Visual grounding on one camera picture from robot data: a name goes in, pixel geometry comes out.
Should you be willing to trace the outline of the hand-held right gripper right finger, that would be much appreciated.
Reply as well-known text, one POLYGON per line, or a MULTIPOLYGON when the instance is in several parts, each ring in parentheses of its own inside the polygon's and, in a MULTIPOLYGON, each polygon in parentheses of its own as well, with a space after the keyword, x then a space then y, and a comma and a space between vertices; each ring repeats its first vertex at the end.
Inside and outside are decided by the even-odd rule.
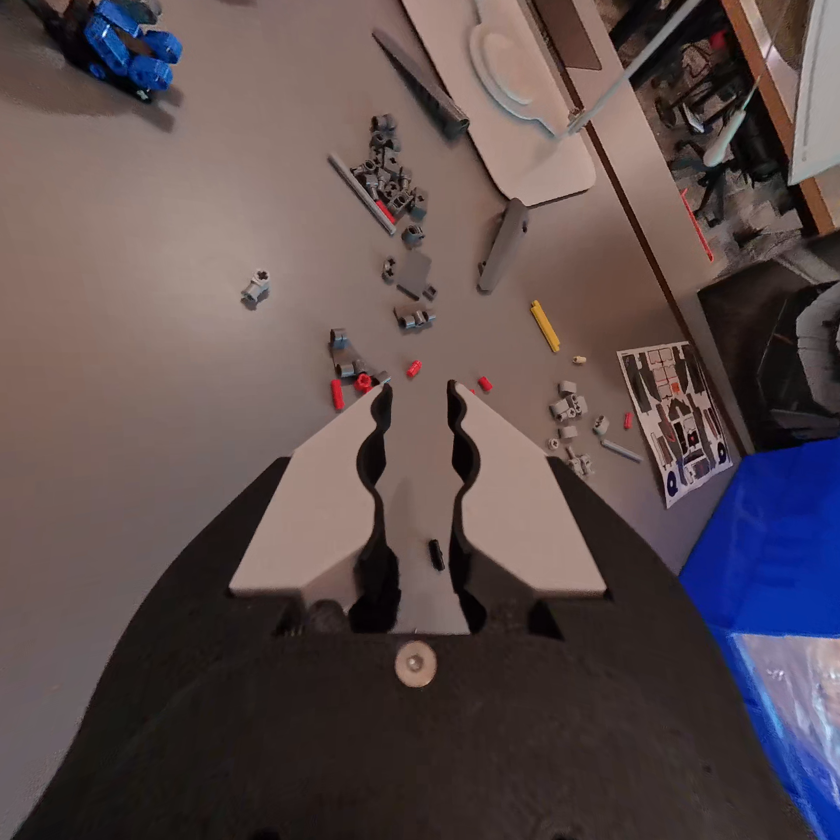
POLYGON ((556 602, 599 602, 608 586, 554 467, 527 436, 456 380, 446 386, 460 481, 448 572, 470 632, 541 632, 556 602))

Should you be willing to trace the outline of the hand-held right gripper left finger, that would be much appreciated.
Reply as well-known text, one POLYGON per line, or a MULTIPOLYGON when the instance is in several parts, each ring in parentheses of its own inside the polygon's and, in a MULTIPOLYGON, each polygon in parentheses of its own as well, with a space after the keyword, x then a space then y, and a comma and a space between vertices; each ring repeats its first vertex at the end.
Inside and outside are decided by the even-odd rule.
POLYGON ((356 632, 393 629, 394 552, 376 489, 392 401, 392 387, 377 385, 294 450, 231 595, 335 602, 356 632))

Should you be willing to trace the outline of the blue black lego assembly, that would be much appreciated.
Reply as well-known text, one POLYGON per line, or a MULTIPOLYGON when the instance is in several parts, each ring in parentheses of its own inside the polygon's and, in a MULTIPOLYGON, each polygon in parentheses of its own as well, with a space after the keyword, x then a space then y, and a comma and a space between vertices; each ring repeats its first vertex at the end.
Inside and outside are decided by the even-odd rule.
POLYGON ((182 43, 156 27, 158 1, 70 1, 63 10, 27 2, 65 60, 91 78, 152 102, 172 87, 182 43))

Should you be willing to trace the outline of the lego sticker sheet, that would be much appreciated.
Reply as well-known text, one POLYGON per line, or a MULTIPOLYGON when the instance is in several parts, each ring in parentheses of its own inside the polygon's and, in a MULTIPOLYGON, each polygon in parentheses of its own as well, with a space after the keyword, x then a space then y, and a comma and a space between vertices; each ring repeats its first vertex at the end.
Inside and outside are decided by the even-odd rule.
POLYGON ((718 408, 691 343, 619 350, 616 357, 670 509, 733 466, 718 408))

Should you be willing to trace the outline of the yellow lego beam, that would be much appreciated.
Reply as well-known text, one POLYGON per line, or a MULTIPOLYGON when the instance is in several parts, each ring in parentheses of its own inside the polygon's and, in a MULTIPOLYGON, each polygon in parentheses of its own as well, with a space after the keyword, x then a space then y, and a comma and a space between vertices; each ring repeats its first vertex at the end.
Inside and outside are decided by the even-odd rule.
POLYGON ((558 353, 560 351, 559 336, 555 331, 552 323, 550 322, 548 316, 546 315, 542 304, 538 300, 531 301, 530 312, 535 322, 537 323, 542 336, 549 345, 551 352, 553 354, 558 353))

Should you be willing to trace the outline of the flat grey lego plate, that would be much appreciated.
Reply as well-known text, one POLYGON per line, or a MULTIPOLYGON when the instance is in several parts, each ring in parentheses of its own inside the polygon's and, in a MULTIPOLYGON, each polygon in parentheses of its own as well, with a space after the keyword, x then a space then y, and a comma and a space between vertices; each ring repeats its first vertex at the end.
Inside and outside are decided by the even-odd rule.
POLYGON ((432 260, 419 250, 407 253, 396 267, 395 285, 414 301, 435 301, 438 291, 429 281, 432 260))

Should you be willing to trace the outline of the pile of grey lego connectors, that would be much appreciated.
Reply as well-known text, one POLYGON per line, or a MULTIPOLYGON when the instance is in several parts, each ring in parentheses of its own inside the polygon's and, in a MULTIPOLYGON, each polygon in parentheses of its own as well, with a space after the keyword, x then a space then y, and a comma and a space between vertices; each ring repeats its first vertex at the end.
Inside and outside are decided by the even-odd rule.
POLYGON ((408 217, 420 223, 427 215, 427 195, 400 161, 402 148, 396 117, 389 112, 374 115, 367 156, 350 169, 374 199, 383 201, 396 222, 408 217))

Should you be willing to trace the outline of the cluster of light grey connectors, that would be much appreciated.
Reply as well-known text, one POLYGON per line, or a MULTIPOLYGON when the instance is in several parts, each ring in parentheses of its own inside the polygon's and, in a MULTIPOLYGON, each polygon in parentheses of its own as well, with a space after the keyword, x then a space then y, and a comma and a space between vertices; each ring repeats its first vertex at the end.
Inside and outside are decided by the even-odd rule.
POLYGON ((558 396, 549 405, 549 414, 556 426, 554 436, 549 437, 545 444, 549 455, 565 454, 565 464, 579 478, 591 478, 595 472, 592 457, 576 447, 581 431, 579 422, 588 414, 587 402, 577 384, 568 380, 558 384, 558 396))

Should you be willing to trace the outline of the blue plastic storage bin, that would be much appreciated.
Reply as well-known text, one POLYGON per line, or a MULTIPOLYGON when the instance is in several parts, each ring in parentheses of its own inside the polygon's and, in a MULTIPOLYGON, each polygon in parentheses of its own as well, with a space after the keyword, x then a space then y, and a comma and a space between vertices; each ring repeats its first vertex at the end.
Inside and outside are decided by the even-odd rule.
POLYGON ((838 439, 745 458, 679 579, 753 726, 732 635, 839 638, 838 439))

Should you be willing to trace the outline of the clear plastic parts bag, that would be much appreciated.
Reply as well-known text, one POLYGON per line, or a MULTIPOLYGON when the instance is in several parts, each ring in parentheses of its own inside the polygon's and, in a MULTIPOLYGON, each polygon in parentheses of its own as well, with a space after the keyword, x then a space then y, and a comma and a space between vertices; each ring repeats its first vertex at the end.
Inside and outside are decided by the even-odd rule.
POLYGON ((783 787, 818 838, 839 838, 839 638, 734 633, 744 699, 783 787))

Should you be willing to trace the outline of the red orange bar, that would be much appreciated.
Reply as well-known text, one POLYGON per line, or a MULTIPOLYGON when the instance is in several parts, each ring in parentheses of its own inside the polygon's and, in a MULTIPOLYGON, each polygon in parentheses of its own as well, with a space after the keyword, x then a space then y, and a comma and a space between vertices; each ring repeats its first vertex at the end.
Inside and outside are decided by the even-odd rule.
POLYGON ((714 253, 713 253, 713 251, 712 251, 712 249, 711 249, 711 247, 710 247, 710 245, 707 241, 706 236, 703 233, 703 230, 702 230, 702 228, 701 228, 701 226, 698 222, 696 214, 694 213, 694 211, 692 210, 692 208, 689 204, 689 201, 688 201, 688 198, 687 198, 687 193, 688 193, 688 187, 685 187, 685 188, 683 188, 679 191, 679 197, 680 197, 681 202, 682 202, 682 204, 683 204, 683 206, 686 210, 686 213, 689 217, 690 223, 691 223, 691 225, 692 225, 692 227, 693 227, 693 229, 696 233, 696 236, 699 240, 700 246, 702 247, 704 254, 706 255, 708 261, 711 264, 713 264, 714 261, 715 261, 715 255, 714 255, 714 253))

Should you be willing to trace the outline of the white flat stand board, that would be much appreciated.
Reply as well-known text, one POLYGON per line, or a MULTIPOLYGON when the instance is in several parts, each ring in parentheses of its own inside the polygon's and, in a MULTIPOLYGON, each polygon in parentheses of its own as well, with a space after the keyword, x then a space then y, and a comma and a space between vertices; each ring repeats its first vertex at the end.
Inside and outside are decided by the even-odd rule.
POLYGON ((519 2, 402 3, 444 87, 469 119, 491 180, 528 207, 588 191, 595 166, 519 2))

